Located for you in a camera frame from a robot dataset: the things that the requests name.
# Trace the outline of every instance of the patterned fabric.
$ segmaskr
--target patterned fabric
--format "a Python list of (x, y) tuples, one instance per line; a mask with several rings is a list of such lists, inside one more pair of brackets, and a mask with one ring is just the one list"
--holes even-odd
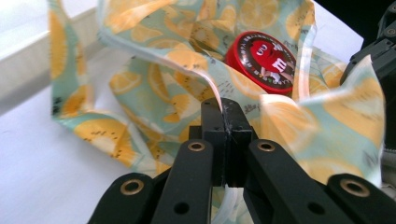
[[(260, 138), (278, 142), (316, 180), (351, 173), (379, 185), (384, 99), (370, 58), (346, 65), (312, 46), (308, 0), (101, 0), (100, 39), (134, 55), (109, 83), (128, 118), (96, 110), (83, 50), (59, 0), (49, 0), (52, 116), (133, 172), (172, 165), (208, 98), (238, 102)], [(290, 97), (266, 94), (222, 62), (245, 31), (271, 35), (297, 59)], [(214, 213), (222, 200), (214, 191)], [(223, 221), (251, 222), (241, 190)]]

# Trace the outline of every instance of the white table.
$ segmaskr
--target white table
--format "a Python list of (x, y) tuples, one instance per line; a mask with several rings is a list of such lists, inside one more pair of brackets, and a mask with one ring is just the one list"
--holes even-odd
[[(319, 6), (316, 14), (315, 45), (347, 62), (362, 38)], [(103, 49), (89, 59), (102, 87), (96, 108), (122, 114), (106, 84), (129, 57)], [(109, 185), (130, 173), (52, 121), (50, 108), (47, 87), (0, 117), (0, 223), (85, 223)]]

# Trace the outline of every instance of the bag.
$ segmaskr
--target bag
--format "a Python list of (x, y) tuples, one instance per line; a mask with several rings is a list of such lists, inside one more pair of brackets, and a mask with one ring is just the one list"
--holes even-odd
[[(95, 110), (83, 50), (56, 0), (49, 0), (52, 116), (132, 172), (155, 176), (169, 168), (189, 127), (200, 124), (200, 103), (224, 97), (317, 181), (350, 173), (379, 186), (381, 87), (368, 57), (339, 85), (346, 65), (312, 46), (312, 2), (102, 0), (97, 13), (100, 40), (132, 56), (109, 83), (128, 119)], [(223, 62), (245, 31), (273, 36), (295, 56), (290, 97), (266, 94)], [(251, 222), (241, 192), (214, 190), (216, 221)]]

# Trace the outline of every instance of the m&m's container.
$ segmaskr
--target m&m's container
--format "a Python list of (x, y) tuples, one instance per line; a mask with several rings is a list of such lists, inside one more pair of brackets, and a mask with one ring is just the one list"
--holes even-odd
[(228, 50), (225, 63), (268, 93), (287, 95), (292, 90), (296, 60), (282, 43), (270, 35), (242, 33)]

